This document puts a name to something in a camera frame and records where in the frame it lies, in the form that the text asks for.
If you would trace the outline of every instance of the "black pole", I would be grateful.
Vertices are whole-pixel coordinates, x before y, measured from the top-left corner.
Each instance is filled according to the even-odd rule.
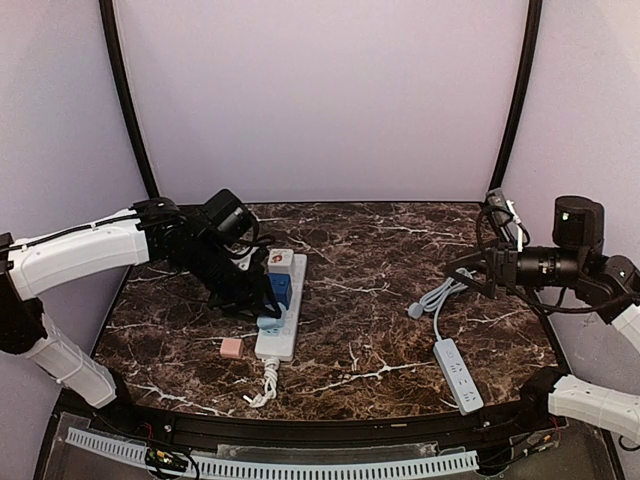
[[[118,38],[118,27],[116,25],[115,13],[113,10],[113,0],[99,0],[100,14],[102,16],[102,29],[104,30],[104,38],[107,43],[107,51],[109,52],[109,61],[111,62],[111,71],[113,80],[116,84],[118,98],[120,99],[120,108],[122,116],[127,126],[131,147],[136,157],[138,170],[142,176],[144,187],[147,190],[149,198],[159,197],[160,191],[158,184],[153,176],[151,164],[147,151],[144,148],[140,125],[133,107],[133,99],[131,90],[129,90],[129,82],[127,81],[127,73],[124,68],[124,60],[122,58],[122,50],[120,48],[120,39]]]
[[[516,85],[513,89],[513,98],[511,99],[511,108],[509,109],[509,116],[507,117],[507,124],[504,129],[504,135],[502,136],[500,152],[498,153],[496,166],[493,170],[489,190],[500,187],[504,180],[504,175],[507,172],[509,157],[511,156],[513,143],[516,139],[520,115],[522,114],[522,107],[524,106],[524,99],[527,95],[527,87],[529,86],[529,77],[531,76],[531,67],[533,66],[533,54],[536,50],[536,40],[538,39],[541,15],[542,0],[529,0],[527,26],[524,32],[524,41],[522,42],[518,76],[516,77]]]

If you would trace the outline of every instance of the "pink block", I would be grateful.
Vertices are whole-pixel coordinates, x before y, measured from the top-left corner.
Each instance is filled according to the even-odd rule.
[[[243,350],[241,338],[225,338],[220,346],[220,355],[224,358],[242,358]]]

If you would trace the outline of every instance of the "black cylinder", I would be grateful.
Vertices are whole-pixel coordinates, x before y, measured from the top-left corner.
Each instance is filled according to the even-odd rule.
[[[577,252],[528,247],[518,254],[516,283],[526,287],[571,287],[578,280]]]

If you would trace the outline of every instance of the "white cord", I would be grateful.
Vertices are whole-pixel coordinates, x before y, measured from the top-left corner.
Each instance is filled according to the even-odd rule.
[[[264,395],[259,393],[251,398],[248,395],[243,396],[251,408],[264,407],[267,402],[277,396],[278,388],[278,367],[280,360],[277,358],[267,358],[264,362]]]
[[[459,268],[456,272],[469,278],[473,278],[472,275],[475,273],[469,272],[466,268]],[[440,309],[444,305],[444,302],[447,301],[447,297],[449,297],[449,295],[460,293],[467,288],[468,287],[464,283],[457,282],[453,278],[447,278],[442,285],[424,294],[419,302],[413,303],[409,307],[409,316],[411,318],[418,319],[423,312],[435,312],[433,314],[433,330],[436,334],[436,339],[440,341],[442,340],[440,332],[438,331],[438,316],[440,315]]]

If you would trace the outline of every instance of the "cable connector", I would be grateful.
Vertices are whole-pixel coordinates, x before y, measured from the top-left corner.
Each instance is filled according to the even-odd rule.
[[[277,358],[267,358],[264,362],[264,394],[257,394],[251,398],[244,395],[242,398],[249,404],[251,408],[264,407],[271,399],[276,398],[278,388],[278,368],[280,360]]]

